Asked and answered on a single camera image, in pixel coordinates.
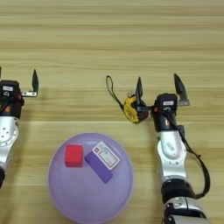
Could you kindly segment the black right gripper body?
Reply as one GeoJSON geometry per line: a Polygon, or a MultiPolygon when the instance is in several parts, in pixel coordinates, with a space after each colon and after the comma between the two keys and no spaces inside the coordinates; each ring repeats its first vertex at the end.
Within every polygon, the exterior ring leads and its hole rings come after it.
{"type": "Polygon", "coordinates": [[[155,100],[151,106],[136,107],[138,112],[148,112],[153,118],[156,132],[177,130],[176,114],[178,107],[189,106],[190,101],[155,100]]]}

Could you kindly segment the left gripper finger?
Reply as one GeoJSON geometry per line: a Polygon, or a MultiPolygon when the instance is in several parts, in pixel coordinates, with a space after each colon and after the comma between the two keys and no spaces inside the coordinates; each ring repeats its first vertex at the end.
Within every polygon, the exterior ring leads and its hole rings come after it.
{"type": "Polygon", "coordinates": [[[36,69],[34,69],[34,71],[33,71],[31,84],[32,84],[33,92],[38,92],[39,91],[39,78],[38,78],[36,69]]]}

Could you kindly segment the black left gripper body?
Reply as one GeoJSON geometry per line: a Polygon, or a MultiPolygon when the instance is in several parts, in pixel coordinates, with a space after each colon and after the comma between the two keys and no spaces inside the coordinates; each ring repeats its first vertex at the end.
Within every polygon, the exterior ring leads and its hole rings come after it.
{"type": "Polygon", "coordinates": [[[0,96],[0,116],[12,116],[17,119],[21,116],[25,97],[37,97],[37,92],[21,92],[17,96],[0,96]]]}

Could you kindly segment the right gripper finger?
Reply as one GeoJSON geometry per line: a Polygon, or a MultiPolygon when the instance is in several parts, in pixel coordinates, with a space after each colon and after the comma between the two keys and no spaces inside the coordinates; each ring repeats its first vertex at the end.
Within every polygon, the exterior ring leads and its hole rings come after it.
{"type": "Polygon", "coordinates": [[[176,93],[179,96],[180,100],[186,101],[187,94],[186,94],[185,85],[176,73],[174,74],[174,84],[176,88],[176,93]]]}
{"type": "Polygon", "coordinates": [[[136,84],[136,103],[138,107],[142,107],[142,95],[143,95],[143,89],[142,89],[142,81],[141,77],[138,77],[137,84],[136,84]]]}

